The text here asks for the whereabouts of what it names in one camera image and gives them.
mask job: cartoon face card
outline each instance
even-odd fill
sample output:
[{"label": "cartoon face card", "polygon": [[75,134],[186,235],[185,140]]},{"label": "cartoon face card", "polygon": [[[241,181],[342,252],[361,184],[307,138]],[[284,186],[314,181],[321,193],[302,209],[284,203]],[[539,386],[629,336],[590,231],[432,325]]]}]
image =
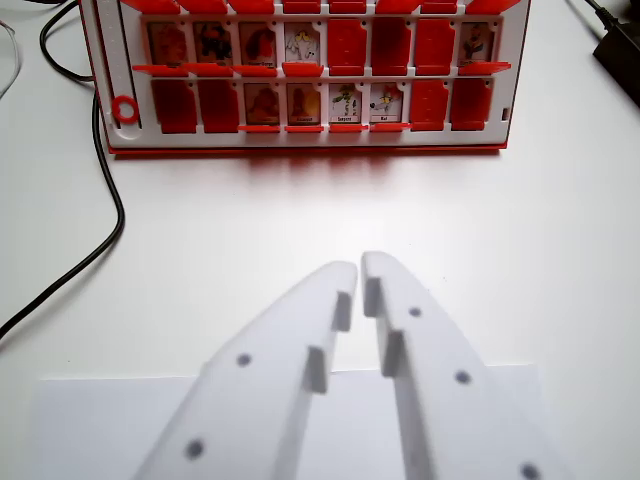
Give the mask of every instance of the cartoon face card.
[{"label": "cartoon face card", "polygon": [[371,123],[399,122],[402,117],[402,91],[395,83],[371,84]]},{"label": "cartoon face card", "polygon": [[187,61],[184,32],[174,22],[147,24],[151,62],[156,65],[178,65]]},{"label": "cartoon face card", "polygon": [[246,83],[244,103],[247,110],[247,125],[280,124],[278,92],[268,83]]},{"label": "cartoon face card", "polygon": [[240,48],[244,65],[276,66],[276,34],[266,23],[240,23]]},{"label": "cartoon face card", "polygon": [[286,62],[320,63],[320,32],[311,23],[285,23]]},{"label": "cartoon face card", "polygon": [[231,64],[231,35],[220,22],[194,22],[198,63]]},{"label": "cartoon face card", "polygon": [[462,24],[458,65],[491,61],[493,32],[488,23],[467,22]]},{"label": "cartoon face card", "polygon": [[287,85],[289,125],[318,125],[320,123],[320,92],[310,83]]},{"label": "cartoon face card", "polygon": [[332,83],[329,85],[329,122],[360,123],[362,94],[355,83]]}]

